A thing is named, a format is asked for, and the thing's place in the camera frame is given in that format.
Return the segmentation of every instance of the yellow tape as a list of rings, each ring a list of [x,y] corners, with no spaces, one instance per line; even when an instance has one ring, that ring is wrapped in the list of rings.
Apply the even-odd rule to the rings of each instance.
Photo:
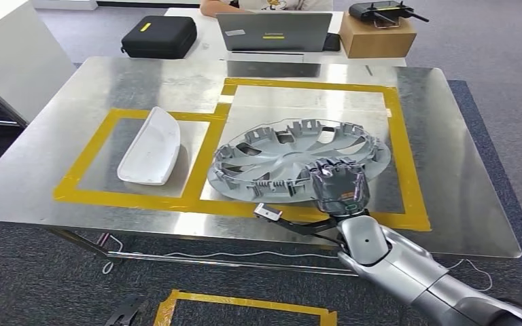
[[[425,210],[421,188],[417,180],[417,172],[413,154],[409,147],[407,131],[404,123],[399,96],[396,88],[374,85],[329,84],[308,81],[283,81],[272,79],[226,78],[221,98],[234,96],[238,86],[265,86],[280,88],[305,88],[316,90],[344,90],[354,92],[378,92],[383,94],[387,115],[393,157],[398,173],[402,194],[404,213],[372,212],[379,223],[390,228],[417,231],[430,231],[429,219]],[[207,180],[213,153],[219,145],[231,103],[221,101],[213,113],[169,112],[175,119],[183,121],[208,122],[209,126],[194,166],[181,197],[162,197],[118,192],[102,192],[97,190],[78,189],[77,185],[87,168],[94,160],[97,152],[119,119],[145,119],[146,110],[112,109],[99,126],[85,149],[73,166],[53,191],[54,199],[81,204],[105,205],[137,209],[155,209],[191,213],[206,213],[234,217],[253,217],[256,204],[250,202],[201,200],[201,192]],[[292,221],[313,222],[327,218],[312,207],[276,206]]]
[[[148,22],[147,24],[145,24],[145,26],[143,26],[143,28],[141,28],[141,32],[146,31],[149,28],[149,26],[151,26],[150,22]]]
[[[297,312],[301,314],[314,314],[320,317],[319,326],[337,325],[337,312],[330,312],[325,308],[301,306],[298,304],[282,304],[280,302],[243,299],[239,297],[223,297],[220,295],[186,293],[179,290],[172,290],[169,297],[159,305],[153,326],[169,326],[171,324],[177,300],[210,302],[214,304],[231,304],[234,306],[244,306],[250,308],[280,310]]]
[[[171,290],[169,297],[159,304],[153,326],[169,326],[173,320],[179,290]]]

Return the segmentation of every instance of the white cable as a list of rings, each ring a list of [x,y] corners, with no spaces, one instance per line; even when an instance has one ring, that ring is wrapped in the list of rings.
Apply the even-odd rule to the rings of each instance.
[[[207,258],[207,257],[214,257],[214,256],[233,256],[233,257],[246,257],[246,256],[255,256],[255,255],[276,255],[276,256],[282,256],[282,257],[321,257],[321,258],[329,258],[329,259],[338,259],[337,256],[325,256],[325,255],[318,255],[315,253],[303,253],[298,255],[288,255],[285,253],[275,253],[273,251],[259,251],[256,253],[211,253],[208,255],[189,255],[188,253],[167,253],[165,255],[162,255],[163,257],[169,257],[169,256],[184,256],[184,257],[191,257],[191,258]]]
[[[115,238],[114,236],[109,236],[113,241],[119,244],[119,250],[117,250],[118,253],[122,252],[123,250],[123,242],[119,241],[119,239]],[[233,256],[233,257],[246,257],[246,256],[255,256],[255,255],[263,255],[263,254],[269,254],[269,255],[276,255],[276,256],[282,256],[282,257],[321,257],[321,258],[328,258],[328,259],[337,259],[336,256],[325,256],[325,255],[318,255],[315,253],[303,253],[298,255],[288,255],[285,253],[275,253],[273,251],[259,251],[256,253],[210,253],[208,255],[189,255],[188,253],[167,253],[165,255],[161,255],[163,257],[169,257],[169,256],[183,256],[183,257],[191,257],[191,258],[207,258],[207,257],[214,257],[214,256]],[[103,266],[103,274],[109,274],[113,270],[113,266],[115,264],[112,261],[107,262]]]
[[[119,241],[119,239],[115,238],[114,236],[112,235],[109,235],[109,237],[115,241],[116,243],[119,244],[119,250],[117,250],[118,253],[120,253],[122,250],[123,250],[123,242]],[[103,266],[103,274],[109,274],[112,270],[113,270],[113,266],[115,266],[115,264],[112,262],[112,261],[109,261],[107,262],[104,266]]]
[[[473,261],[470,261],[469,259],[461,259],[461,260],[459,260],[457,262],[457,264],[455,264],[455,265],[453,265],[451,267],[447,267],[447,269],[448,270],[452,270],[452,269],[458,267],[459,265],[461,265],[464,261],[468,262],[471,265],[471,267],[473,267],[473,269],[476,270],[477,272],[480,272],[480,273],[483,273],[483,274],[487,275],[487,278],[489,279],[489,286],[486,287],[485,289],[475,289],[474,287],[473,287],[473,289],[475,289],[477,291],[480,291],[480,292],[486,292],[486,291],[491,290],[491,288],[493,287],[493,279],[492,279],[490,273],[488,273],[488,272],[486,272],[484,270],[480,270],[479,268],[477,268],[475,266],[475,264],[473,264]]]

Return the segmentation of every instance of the black zipper case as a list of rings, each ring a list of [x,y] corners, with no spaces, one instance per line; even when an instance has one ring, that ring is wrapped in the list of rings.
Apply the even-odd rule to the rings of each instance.
[[[131,58],[182,59],[197,38],[191,17],[147,16],[121,40]]]

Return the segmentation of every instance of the cardboard box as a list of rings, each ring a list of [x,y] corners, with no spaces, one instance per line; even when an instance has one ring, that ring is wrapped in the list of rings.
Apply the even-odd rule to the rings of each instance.
[[[400,18],[399,27],[378,29],[345,12],[339,35],[348,58],[404,58],[417,32],[407,19]]]

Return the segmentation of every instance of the gray carpet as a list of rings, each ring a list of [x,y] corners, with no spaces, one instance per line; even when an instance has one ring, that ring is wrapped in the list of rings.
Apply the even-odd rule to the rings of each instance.
[[[500,168],[495,149],[465,82],[450,86],[494,185],[522,244],[522,212]],[[0,139],[0,155],[13,139]],[[311,247],[268,246],[249,242],[196,242],[168,238],[120,236],[129,251],[166,253],[252,252],[272,249],[288,253],[318,252]],[[257,257],[259,261],[284,262],[280,257]],[[453,258],[439,259],[445,266]],[[488,294],[522,302],[522,258],[510,261],[474,260],[491,273]],[[105,262],[95,259],[55,236],[33,228],[0,225],[0,325],[104,325],[115,307],[129,293],[147,295],[137,325],[152,325],[159,302],[171,289],[257,300],[302,304],[338,312],[339,325],[425,325],[417,312],[406,309],[388,294],[358,278],[294,272],[269,272],[250,268],[213,268],[150,261],[125,261],[109,275],[101,274]],[[299,259],[295,264],[335,266],[325,259]],[[464,264],[452,275],[476,287],[487,278]],[[257,308],[180,302],[172,325],[316,325],[315,318]]]
[[[346,10],[355,0],[334,0]],[[418,36],[406,60],[462,79],[522,205],[522,0],[408,0],[431,22],[413,20]],[[100,7],[93,12],[39,10],[73,62],[123,56],[120,39],[143,16],[163,9]]]

